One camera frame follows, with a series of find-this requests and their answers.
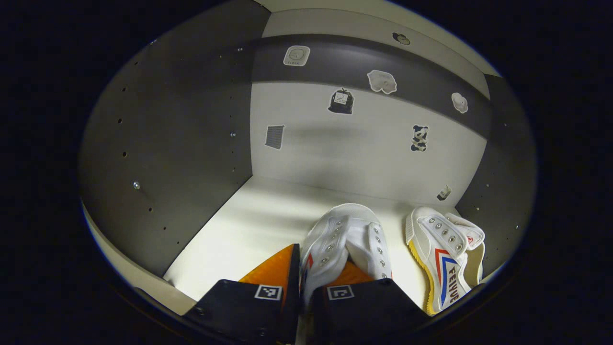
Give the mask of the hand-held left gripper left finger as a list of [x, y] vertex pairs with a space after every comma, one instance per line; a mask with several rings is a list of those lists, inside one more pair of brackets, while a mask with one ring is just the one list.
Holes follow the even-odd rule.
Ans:
[[242, 280], [219, 280], [184, 318], [226, 345], [295, 344], [299, 254], [299, 245], [291, 244]]

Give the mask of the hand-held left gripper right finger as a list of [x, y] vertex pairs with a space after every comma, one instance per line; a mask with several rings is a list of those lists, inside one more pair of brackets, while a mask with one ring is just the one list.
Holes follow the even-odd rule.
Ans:
[[352, 262], [316, 288], [309, 314], [309, 345], [402, 345], [431, 321], [394, 280], [376, 280]]

